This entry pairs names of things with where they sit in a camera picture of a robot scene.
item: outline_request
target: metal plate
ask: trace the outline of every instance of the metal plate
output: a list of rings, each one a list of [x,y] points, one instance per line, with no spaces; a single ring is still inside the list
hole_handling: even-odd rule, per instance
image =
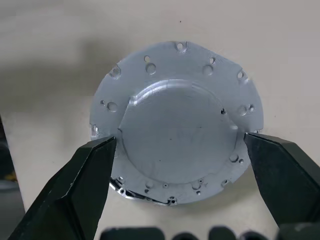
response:
[[[211,197],[244,173],[244,133],[263,128],[263,109],[238,64],[191,42],[162,42],[105,76],[90,124],[92,140],[117,139],[115,190],[175,205]]]

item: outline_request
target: circular metal disc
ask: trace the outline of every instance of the circular metal disc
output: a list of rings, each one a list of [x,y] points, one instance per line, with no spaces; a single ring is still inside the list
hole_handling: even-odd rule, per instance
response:
[[[92,140],[117,139],[115,190],[175,205],[211,197],[244,173],[244,133],[263,128],[263,109],[238,64],[191,42],[162,42],[105,76],[90,124]]]

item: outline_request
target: white table surface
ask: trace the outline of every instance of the white table surface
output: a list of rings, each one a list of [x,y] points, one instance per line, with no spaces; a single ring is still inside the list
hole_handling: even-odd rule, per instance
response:
[[[296,142],[320,163],[320,2],[314,0],[3,0],[0,114],[27,210],[46,182],[90,140],[92,97],[131,52],[191,41],[239,63],[254,80],[265,134]],[[170,239],[277,231],[248,169],[221,194],[164,207],[109,190],[107,227],[157,226]]]

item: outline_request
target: raised circular center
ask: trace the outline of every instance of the raised circular center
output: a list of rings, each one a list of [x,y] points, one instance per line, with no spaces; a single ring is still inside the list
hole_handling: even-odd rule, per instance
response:
[[[120,124],[128,159],[145,176],[185,184],[216,174],[237,129],[215,96],[187,80],[163,80],[132,97]]]

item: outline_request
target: black object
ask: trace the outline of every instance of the black object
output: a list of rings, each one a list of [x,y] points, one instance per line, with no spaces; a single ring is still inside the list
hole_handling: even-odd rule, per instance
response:
[[[92,240],[108,195],[114,137],[90,141],[44,186],[9,240]]]
[[[276,240],[319,240],[320,168],[293,142],[262,134],[244,137],[259,191],[279,226]],[[92,240],[105,205],[116,140],[80,147],[45,185],[9,240]],[[164,240],[157,228],[113,228],[101,240]],[[174,240],[197,240],[180,233]],[[236,240],[227,227],[211,229],[209,240]],[[246,232],[240,240],[266,240]]]
[[[280,225],[318,221],[318,165],[294,142],[278,137],[248,133],[244,142],[260,194],[275,222]]]

